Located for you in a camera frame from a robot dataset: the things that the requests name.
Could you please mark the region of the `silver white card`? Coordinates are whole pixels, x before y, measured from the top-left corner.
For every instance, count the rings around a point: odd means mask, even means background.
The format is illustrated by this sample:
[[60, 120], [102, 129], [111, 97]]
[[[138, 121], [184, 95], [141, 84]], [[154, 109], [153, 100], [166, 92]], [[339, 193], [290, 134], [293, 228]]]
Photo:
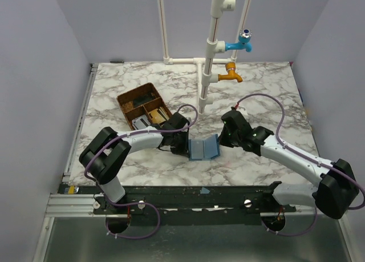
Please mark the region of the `silver white card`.
[[146, 115], [139, 116], [132, 120], [132, 127], [135, 130], [142, 130], [142, 129], [147, 128], [150, 125], [151, 125], [151, 123], [148, 120]]

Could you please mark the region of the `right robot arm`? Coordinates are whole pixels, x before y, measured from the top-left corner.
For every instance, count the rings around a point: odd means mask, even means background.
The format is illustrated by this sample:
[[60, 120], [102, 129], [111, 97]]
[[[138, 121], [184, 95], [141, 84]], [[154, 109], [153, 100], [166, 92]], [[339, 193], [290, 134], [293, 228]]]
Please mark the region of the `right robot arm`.
[[241, 147], [246, 152], [271, 159], [304, 177], [310, 185], [280, 184], [272, 196], [280, 205], [317, 207], [326, 216], [340, 219], [359, 194], [351, 165], [339, 159], [332, 162], [294, 148], [273, 131], [253, 128], [235, 108], [223, 114], [220, 145]]

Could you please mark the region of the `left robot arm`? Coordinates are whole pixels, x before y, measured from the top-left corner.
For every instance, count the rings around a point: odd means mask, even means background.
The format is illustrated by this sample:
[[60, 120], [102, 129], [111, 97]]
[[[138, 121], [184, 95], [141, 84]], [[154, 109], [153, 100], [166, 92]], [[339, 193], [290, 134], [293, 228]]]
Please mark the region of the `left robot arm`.
[[92, 176], [106, 197], [118, 203], [125, 196], [119, 173], [126, 157], [134, 152], [169, 146], [171, 153], [188, 156], [190, 121], [174, 113], [162, 126], [152, 124], [141, 130], [117, 133], [104, 127], [79, 156], [80, 164]]

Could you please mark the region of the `blue leather card holder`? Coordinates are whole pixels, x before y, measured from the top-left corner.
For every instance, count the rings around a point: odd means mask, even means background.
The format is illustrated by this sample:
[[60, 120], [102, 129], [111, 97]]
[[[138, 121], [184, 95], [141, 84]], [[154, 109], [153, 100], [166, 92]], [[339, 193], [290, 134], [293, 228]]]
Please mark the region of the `blue leather card holder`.
[[207, 161], [220, 156], [220, 144], [217, 134], [206, 139], [188, 140], [189, 160]]

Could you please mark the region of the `gold card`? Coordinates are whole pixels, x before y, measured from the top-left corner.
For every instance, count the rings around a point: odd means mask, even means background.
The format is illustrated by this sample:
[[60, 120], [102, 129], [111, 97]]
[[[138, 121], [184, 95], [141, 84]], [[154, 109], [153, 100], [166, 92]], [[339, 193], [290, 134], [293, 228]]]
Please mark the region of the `gold card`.
[[150, 111], [148, 116], [154, 124], [163, 124], [169, 119], [168, 114], [162, 107]]

